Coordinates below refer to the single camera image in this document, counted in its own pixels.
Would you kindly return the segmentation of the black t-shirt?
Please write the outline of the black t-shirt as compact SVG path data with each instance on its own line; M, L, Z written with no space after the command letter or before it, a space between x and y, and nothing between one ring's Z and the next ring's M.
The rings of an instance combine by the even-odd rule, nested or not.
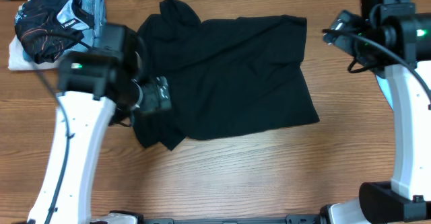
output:
M291 15L201 21L163 0L138 34L151 75L164 77L171 109L135 119L139 143L174 149L319 121L303 73L307 20Z

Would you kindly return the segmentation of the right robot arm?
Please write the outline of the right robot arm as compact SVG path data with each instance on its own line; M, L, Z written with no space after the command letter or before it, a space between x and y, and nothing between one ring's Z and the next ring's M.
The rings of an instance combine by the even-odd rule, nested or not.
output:
M396 223L430 218L430 14L411 0L360 0L342 11L324 41L348 53L350 73L374 73L394 114L395 165L386 182L323 207L312 223Z

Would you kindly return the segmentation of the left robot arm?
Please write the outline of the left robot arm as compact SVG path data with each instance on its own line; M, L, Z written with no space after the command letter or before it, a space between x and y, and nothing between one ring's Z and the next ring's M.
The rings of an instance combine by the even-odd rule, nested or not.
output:
M59 63L51 153L29 223L93 223L94 174L108 126L172 106L167 80L152 77L145 44L124 25L106 24L85 52Z

